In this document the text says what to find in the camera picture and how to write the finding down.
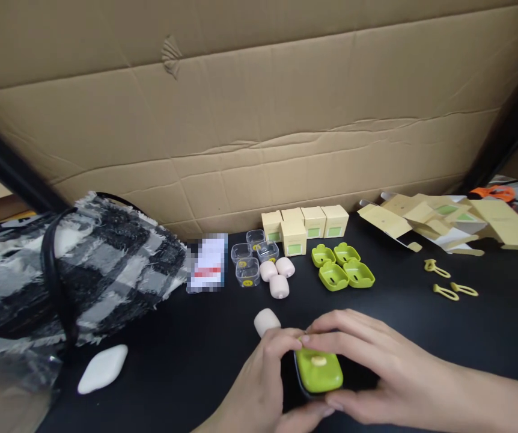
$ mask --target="black frame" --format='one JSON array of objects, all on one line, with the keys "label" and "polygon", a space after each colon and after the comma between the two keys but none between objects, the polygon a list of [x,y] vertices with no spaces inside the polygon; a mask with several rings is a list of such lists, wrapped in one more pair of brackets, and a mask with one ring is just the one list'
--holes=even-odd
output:
[{"label": "black frame", "polygon": [[69,205],[0,138],[0,182],[37,213],[61,213]]},{"label": "black frame", "polygon": [[501,120],[488,134],[475,163],[456,191],[465,195],[486,186],[518,148],[518,89],[500,113]]}]

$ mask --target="yellow plastic clip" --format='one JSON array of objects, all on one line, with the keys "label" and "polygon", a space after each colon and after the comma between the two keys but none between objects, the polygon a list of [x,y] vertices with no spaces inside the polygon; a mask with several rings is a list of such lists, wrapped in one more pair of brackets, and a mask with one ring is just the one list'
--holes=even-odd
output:
[{"label": "yellow plastic clip", "polygon": [[428,259],[425,261],[425,270],[427,272],[435,272],[436,274],[438,275],[441,275],[443,278],[451,278],[451,275],[449,274],[449,272],[447,271],[444,271],[443,269],[441,268],[438,268],[436,265],[435,265],[435,260],[434,259]]},{"label": "yellow plastic clip", "polygon": [[471,287],[460,286],[459,284],[451,283],[451,288],[455,292],[465,293],[466,295],[469,295],[469,296],[479,296],[479,293],[476,292],[475,290],[473,290]]},{"label": "yellow plastic clip", "polygon": [[445,296],[452,301],[459,301],[459,295],[455,293],[453,290],[444,289],[443,287],[438,286],[437,284],[433,285],[433,292],[439,293],[440,295]]}]

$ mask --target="green plastic holder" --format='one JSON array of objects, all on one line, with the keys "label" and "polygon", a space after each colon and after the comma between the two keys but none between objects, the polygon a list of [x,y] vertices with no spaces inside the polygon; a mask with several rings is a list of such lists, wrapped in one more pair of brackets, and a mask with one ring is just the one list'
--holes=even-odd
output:
[{"label": "green plastic holder", "polygon": [[325,262],[319,268],[319,279],[330,292],[345,289],[349,284],[349,277],[337,263]]},{"label": "green plastic holder", "polygon": [[350,247],[345,242],[342,242],[339,245],[337,245],[333,249],[333,252],[335,254],[335,257],[337,257],[337,264],[340,266],[345,265],[345,263],[350,262],[353,259],[357,260],[358,262],[361,261],[361,256],[355,250],[355,248]]},{"label": "green plastic holder", "polygon": [[343,386],[343,371],[337,355],[303,348],[295,351],[300,385],[310,395],[326,393]]},{"label": "green plastic holder", "polygon": [[331,248],[319,244],[311,250],[311,260],[316,267],[321,268],[325,263],[335,263],[335,255]]},{"label": "green plastic holder", "polygon": [[343,265],[343,270],[349,278],[349,285],[356,289],[367,289],[375,283],[375,276],[366,264],[355,259]]}]

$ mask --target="pink foam cylinder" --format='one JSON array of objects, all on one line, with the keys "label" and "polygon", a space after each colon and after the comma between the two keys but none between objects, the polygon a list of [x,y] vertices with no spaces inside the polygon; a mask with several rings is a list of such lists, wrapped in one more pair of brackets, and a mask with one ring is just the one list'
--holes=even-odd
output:
[{"label": "pink foam cylinder", "polygon": [[263,338],[263,334],[273,328],[281,328],[281,322],[275,316],[275,313],[271,309],[261,310],[253,320],[257,334],[260,338]]},{"label": "pink foam cylinder", "polygon": [[291,263],[287,257],[282,257],[275,262],[279,275],[283,275],[285,278],[291,277],[295,273],[295,266]]},{"label": "pink foam cylinder", "polygon": [[259,266],[259,273],[261,274],[261,279],[266,283],[269,282],[271,277],[278,274],[277,267],[273,262],[270,262],[269,260],[263,262],[261,266]]},{"label": "pink foam cylinder", "polygon": [[269,291],[275,299],[283,299],[289,296],[289,283],[283,275],[274,275],[269,281]]}]

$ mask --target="white soap bar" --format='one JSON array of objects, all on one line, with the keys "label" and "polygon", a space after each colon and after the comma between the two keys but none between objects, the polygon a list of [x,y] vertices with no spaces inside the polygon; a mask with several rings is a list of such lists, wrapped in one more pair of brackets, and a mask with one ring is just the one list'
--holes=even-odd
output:
[{"label": "white soap bar", "polygon": [[277,267],[273,262],[267,260],[259,266],[259,272],[261,273],[261,279],[268,283],[271,277],[277,275]]},{"label": "white soap bar", "polygon": [[289,296],[289,283],[284,275],[274,275],[269,281],[271,296],[275,299],[283,299]]},{"label": "white soap bar", "polygon": [[282,257],[275,262],[279,275],[284,275],[285,278],[291,277],[295,273],[295,266],[287,257]]},{"label": "white soap bar", "polygon": [[118,345],[96,354],[79,381],[79,394],[88,394],[111,384],[121,372],[129,349]]},{"label": "white soap bar", "polygon": [[275,313],[271,311],[271,309],[261,310],[253,321],[255,325],[255,329],[261,338],[263,338],[263,334],[273,328],[281,328],[281,322],[275,316]]}]

